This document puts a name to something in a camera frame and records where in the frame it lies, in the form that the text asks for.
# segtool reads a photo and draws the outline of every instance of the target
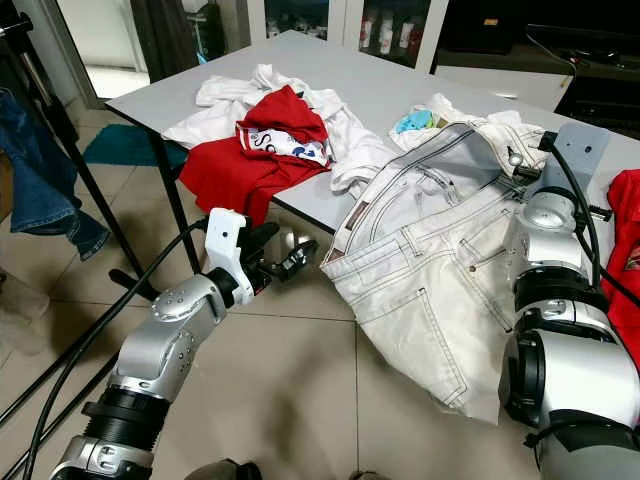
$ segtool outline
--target blue jeans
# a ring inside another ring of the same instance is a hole
[[[82,260],[97,252],[109,231],[80,210],[82,202],[73,195],[75,166],[6,89],[0,89],[0,148],[13,166],[11,231],[65,234]]]

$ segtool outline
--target blue item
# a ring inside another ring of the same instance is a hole
[[[82,202],[73,195],[75,166],[6,89],[0,89],[0,148],[13,166],[11,231],[65,234],[82,260],[97,252],[109,230],[80,210]]]
[[[172,167],[185,162],[187,153],[180,147],[166,144],[166,149]],[[84,160],[110,165],[157,165],[147,133],[143,128],[132,125],[104,127],[84,151]]]
[[[396,133],[406,132],[407,130],[421,130],[423,128],[433,127],[433,117],[429,110],[418,110],[402,117],[396,123]]]

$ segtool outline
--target red cloth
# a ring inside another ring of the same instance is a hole
[[[611,183],[607,198],[616,222],[616,244],[607,270],[640,296],[640,170],[620,172]],[[609,319],[640,367],[640,309],[606,280],[602,280],[602,288],[611,302]]]
[[[301,143],[322,143],[328,137],[322,119],[289,86],[265,96],[238,125],[282,130]],[[260,225],[273,195],[324,171],[298,157],[244,150],[235,136],[191,149],[180,180],[204,211],[229,208]]]

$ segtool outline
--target white table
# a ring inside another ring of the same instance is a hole
[[[299,77],[314,89],[332,88],[364,125],[393,143],[387,132],[409,108],[437,92],[443,93],[464,112],[485,116],[515,109],[527,123],[547,130],[558,129],[570,120],[536,107],[464,87],[392,62],[332,45],[297,32],[286,32],[260,45],[247,47],[205,65],[192,68],[148,87],[107,102],[114,112],[158,134],[197,112],[195,96],[211,75],[247,79],[258,63],[272,63],[287,76]],[[606,192],[615,175],[624,169],[640,168],[640,142],[611,134],[605,155],[589,186],[591,203],[608,207]],[[330,173],[316,175],[304,183],[280,192],[274,200],[328,232],[342,222],[354,203],[348,194],[334,195],[329,189]],[[167,186],[170,200],[172,194]],[[180,228],[186,226],[176,215]],[[613,225],[597,222],[602,261],[613,246]]]

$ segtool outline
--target tiled floor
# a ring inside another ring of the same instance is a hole
[[[106,123],[117,121],[95,111],[81,112],[75,120],[82,147]],[[133,248],[148,264],[177,231],[156,170],[90,168]],[[98,216],[81,182],[77,191],[87,211]],[[180,194],[187,215],[198,218],[191,194],[184,189]],[[310,231],[327,248],[330,239],[304,221],[279,208],[270,214]],[[107,271],[128,267],[113,241],[80,262],[64,238],[9,235],[6,221],[0,234],[5,268],[52,299],[46,315],[34,322],[47,347],[31,357],[14,350],[0,370],[4,408],[122,294]],[[203,239],[195,237],[201,249]],[[189,274],[178,248],[153,283],[164,288]],[[147,305],[136,298],[107,329],[69,379],[57,409],[145,318]],[[0,473],[26,447],[44,394],[0,429]],[[60,428],[42,450],[34,478],[46,478],[85,422],[75,412]],[[386,365],[314,267],[235,309],[201,347],[161,434],[153,478],[175,480],[232,457],[256,461],[266,480],[346,479],[358,467],[394,479],[533,479],[538,475],[522,446],[525,433],[506,416],[496,428],[440,411],[424,390]]]

